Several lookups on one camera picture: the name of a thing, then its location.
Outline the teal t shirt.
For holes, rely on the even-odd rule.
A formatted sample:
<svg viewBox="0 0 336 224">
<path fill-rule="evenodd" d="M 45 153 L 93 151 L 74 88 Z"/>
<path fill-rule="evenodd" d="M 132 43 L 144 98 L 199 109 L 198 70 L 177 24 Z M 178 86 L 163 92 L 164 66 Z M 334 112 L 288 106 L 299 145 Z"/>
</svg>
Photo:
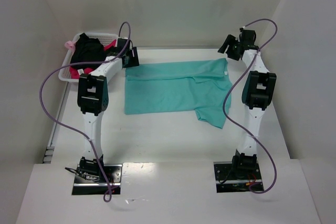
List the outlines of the teal t shirt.
<svg viewBox="0 0 336 224">
<path fill-rule="evenodd" d="M 221 129 L 231 87 L 225 58 L 143 64 L 125 71 L 124 112 L 195 111 L 198 120 Z"/>
</svg>

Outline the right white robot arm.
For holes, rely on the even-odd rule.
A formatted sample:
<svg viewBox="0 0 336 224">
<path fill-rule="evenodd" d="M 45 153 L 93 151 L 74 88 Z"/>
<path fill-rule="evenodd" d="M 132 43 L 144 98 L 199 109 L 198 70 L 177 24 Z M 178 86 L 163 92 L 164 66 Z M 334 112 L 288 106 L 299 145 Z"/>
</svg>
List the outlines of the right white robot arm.
<svg viewBox="0 0 336 224">
<path fill-rule="evenodd" d="M 271 104 L 277 76 L 265 66 L 257 45 L 254 30 L 240 29 L 239 37 L 228 35 L 219 53 L 226 53 L 229 59 L 242 60 L 247 67 L 247 79 L 241 101 L 245 106 L 243 130 L 246 135 L 236 149 L 232 160 L 231 174 L 242 179 L 257 169 L 257 142 L 261 120 Z"/>
</svg>

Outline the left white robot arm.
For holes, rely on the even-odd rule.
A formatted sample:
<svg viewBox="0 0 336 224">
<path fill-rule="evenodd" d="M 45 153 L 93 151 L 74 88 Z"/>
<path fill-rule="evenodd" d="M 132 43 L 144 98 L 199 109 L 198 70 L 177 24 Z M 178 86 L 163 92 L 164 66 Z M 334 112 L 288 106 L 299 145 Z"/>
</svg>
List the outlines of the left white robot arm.
<svg viewBox="0 0 336 224">
<path fill-rule="evenodd" d="M 77 104 L 82 112 L 88 144 L 79 162 L 77 173 L 94 182 L 104 180 L 101 125 L 109 104 L 108 82 L 123 68 L 137 67 L 139 58 L 129 38 L 118 38 L 111 47 L 106 62 L 89 74 L 81 74 L 78 83 Z"/>
</svg>

